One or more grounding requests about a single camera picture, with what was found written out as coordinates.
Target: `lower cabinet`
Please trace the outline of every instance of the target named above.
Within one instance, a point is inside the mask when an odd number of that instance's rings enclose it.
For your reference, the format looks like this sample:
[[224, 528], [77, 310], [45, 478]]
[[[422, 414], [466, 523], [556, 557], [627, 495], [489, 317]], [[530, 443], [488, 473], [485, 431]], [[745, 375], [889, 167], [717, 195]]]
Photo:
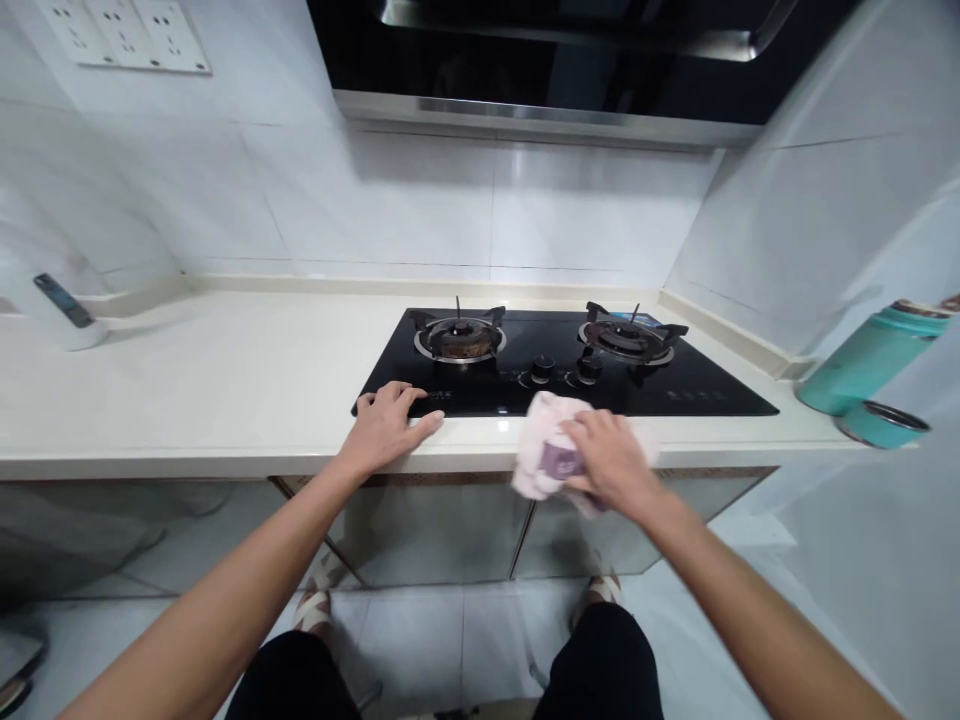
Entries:
[[[709, 520], [773, 470], [658, 473]], [[310, 478], [276, 480], [292, 496]], [[328, 540], [369, 587], [629, 575], [659, 559], [646, 535], [620, 515], [585, 520], [563, 498], [521, 498], [509, 481], [510, 473], [375, 476], [347, 501]]]
[[[370, 587], [506, 580], [530, 502], [510, 473], [375, 476], [328, 538]], [[309, 478], [281, 478], [296, 492]]]
[[[773, 468], [696, 468], [658, 471], [671, 490], [705, 520], [717, 515]], [[642, 573], [660, 553], [640, 528], [613, 512], [585, 520], [562, 498], [537, 503], [514, 577], [586, 577]]]
[[[0, 603], [186, 592], [284, 502], [261, 478], [0, 484]], [[351, 582], [329, 549], [314, 568]]]

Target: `tiled backsplash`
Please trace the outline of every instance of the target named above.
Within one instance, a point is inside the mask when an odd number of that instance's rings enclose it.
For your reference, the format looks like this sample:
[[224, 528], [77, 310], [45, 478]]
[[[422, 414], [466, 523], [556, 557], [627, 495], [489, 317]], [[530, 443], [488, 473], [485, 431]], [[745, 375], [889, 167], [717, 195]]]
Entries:
[[828, 352], [827, 334], [898, 293], [942, 299], [955, 214], [917, 225], [941, 194], [960, 201], [958, 74], [956, 3], [866, 0], [726, 156], [667, 288], [796, 354]]
[[212, 77], [78, 67], [2, 2], [38, 83], [0, 69], [10, 182], [108, 289], [177, 266], [660, 287], [721, 160], [350, 129], [304, 0], [182, 0]]

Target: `kitchen counter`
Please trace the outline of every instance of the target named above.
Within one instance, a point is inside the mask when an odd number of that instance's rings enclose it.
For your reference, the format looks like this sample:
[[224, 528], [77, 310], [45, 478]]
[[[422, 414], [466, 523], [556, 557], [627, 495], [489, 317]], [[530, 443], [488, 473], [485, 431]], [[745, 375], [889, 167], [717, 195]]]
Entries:
[[[463, 307], [582, 310], [570, 299], [505, 288]], [[641, 311], [691, 325], [686, 340], [780, 409], [775, 417], [635, 418], [660, 437], [664, 468], [854, 463], [878, 451], [689, 321], [656, 302]], [[611, 311], [633, 309], [602, 298]], [[316, 472], [349, 431], [350, 408], [407, 307], [432, 294], [207, 291], [108, 321], [99, 347], [67, 353], [29, 320], [0, 316], [0, 480], [265, 477]], [[522, 418], [448, 418], [395, 472], [512, 467]]]

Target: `leg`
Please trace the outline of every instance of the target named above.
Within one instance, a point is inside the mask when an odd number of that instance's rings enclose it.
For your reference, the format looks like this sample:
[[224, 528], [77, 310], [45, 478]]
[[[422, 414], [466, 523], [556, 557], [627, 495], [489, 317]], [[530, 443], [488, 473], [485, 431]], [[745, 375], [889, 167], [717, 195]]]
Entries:
[[291, 630], [257, 652], [227, 711], [227, 720], [360, 720], [326, 644]]
[[663, 720], [653, 649], [622, 607], [589, 604], [553, 661], [534, 720], [560, 718]]

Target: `electrical outlet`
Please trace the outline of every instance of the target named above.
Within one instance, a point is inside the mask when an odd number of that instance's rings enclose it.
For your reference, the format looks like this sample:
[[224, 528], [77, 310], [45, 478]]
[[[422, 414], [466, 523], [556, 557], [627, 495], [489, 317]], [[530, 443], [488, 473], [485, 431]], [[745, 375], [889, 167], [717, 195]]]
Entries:
[[157, 59], [167, 70], [209, 73], [200, 42], [180, 5], [172, 0], [133, 0], [147, 34], [157, 50]]
[[113, 56], [123, 67], [160, 68], [159, 53], [130, 0], [86, 0]]
[[117, 65], [80, 0], [35, 0], [67, 55], [84, 65]]

